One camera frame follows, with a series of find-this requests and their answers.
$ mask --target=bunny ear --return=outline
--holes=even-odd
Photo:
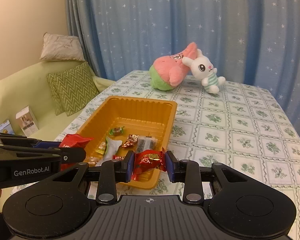
[[[201,49],[197,49],[197,57],[202,57],[203,54],[202,54],[202,51]]]
[[[191,66],[192,62],[193,62],[193,59],[190,59],[189,57],[182,58],[182,63],[188,67]]]

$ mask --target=striped shirt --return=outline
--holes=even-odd
[[[212,73],[212,75],[208,76],[208,86],[204,86],[204,89],[208,90],[212,85],[219,85],[218,77],[215,73]]]

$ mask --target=white pillow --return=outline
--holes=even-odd
[[[78,37],[49,33],[43,35],[43,48],[40,59],[85,61]]]

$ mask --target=pillow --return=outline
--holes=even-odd
[[[40,59],[50,61],[84,61],[79,38],[76,36],[45,33],[43,35],[43,48]]]
[[[93,77],[93,82],[100,93],[115,83],[115,81],[99,77]]]
[[[53,82],[67,116],[84,108],[99,94],[93,83],[90,67],[86,62],[72,69],[56,73]]]
[[[55,79],[55,75],[57,75],[57,73],[47,74],[47,80],[48,80],[48,84],[50,87],[51,96],[52,96],[52,100],[53,100],[54,112],[56,115],[59,115],[59,114],[63,113],[65,110],[62,106],[62,102],[61,102],[60,96],[58,94],[58,90],[53,82],[53,80]]]

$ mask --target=checkered tablecloth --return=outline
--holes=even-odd
[[[297,218],[289,236],[300,240],[300,137],[271,93],[262,88],[226,82],[208,94],[193,76],[171,91],[153,89],[147,71],[133,71],[95,97],[56,138],[76,133],[110,95],[173,100],[178,108],[168,150],[178,159],[201,166],[221,162],[281,191],[292,199]],[[14,189],[16,192],[25,186]],[[182,198],[184,185],[169,182],[162,172],[157,186],[141,190],[117,184],[118,195],[171,195]],[[95,198],[96,185],[89,197]],[[203,183],[205,198],[211,198]]]

